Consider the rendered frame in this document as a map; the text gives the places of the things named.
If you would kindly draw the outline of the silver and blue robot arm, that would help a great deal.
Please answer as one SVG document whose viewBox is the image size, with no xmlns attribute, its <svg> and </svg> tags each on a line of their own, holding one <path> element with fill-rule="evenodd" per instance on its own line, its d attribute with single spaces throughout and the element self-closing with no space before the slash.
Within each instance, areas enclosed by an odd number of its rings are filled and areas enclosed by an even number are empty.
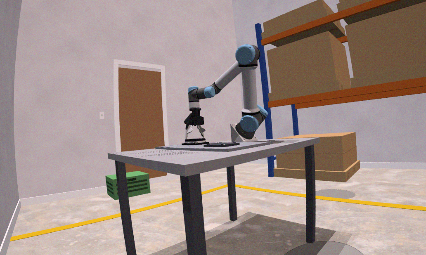
<svg viewBox="0 0 426 255">
<path fill-rule="evenodd" d="M 267 111 L 257 105 L 256 68 L 260 57 L 255 45 L 241 45 L 235 53 L 236 62 L 224 72 L 212 85 L 199 89 L 189 87 L 189 108 L 200 108 L 199 100 L 212 98 L 240 73 L 242 74 L 243 100 L 242 118 L 235 126 L 236 131 L 245 139 L 252 139 L 256 129 L 268 116 Z"/>
</svg>

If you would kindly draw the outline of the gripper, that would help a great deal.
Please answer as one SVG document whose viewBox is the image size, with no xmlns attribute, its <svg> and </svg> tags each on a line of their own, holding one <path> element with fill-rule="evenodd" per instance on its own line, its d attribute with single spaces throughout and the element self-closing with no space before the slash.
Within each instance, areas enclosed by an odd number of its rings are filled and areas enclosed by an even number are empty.
<svg viewBox="0 0 426 255">
<path fill-rule="evenodd" d="M 186 123 L 186 134 L 185 139 L 187 139 L 188 133 L 192 132 L 192 126 L 197 125 L 197 129 L 199 129 L 199 132 L 201 133 L 201 136 L 204 137 L 205 129 L 201 127 L 201 125 L 204 124 L 204 117 L 200 116 L 200 110 L 201 108 L 192 108 L 189 109 L 189 111 L 192 111 L 192 117 L 189 118 L 188 122 Z"/>
</svg>

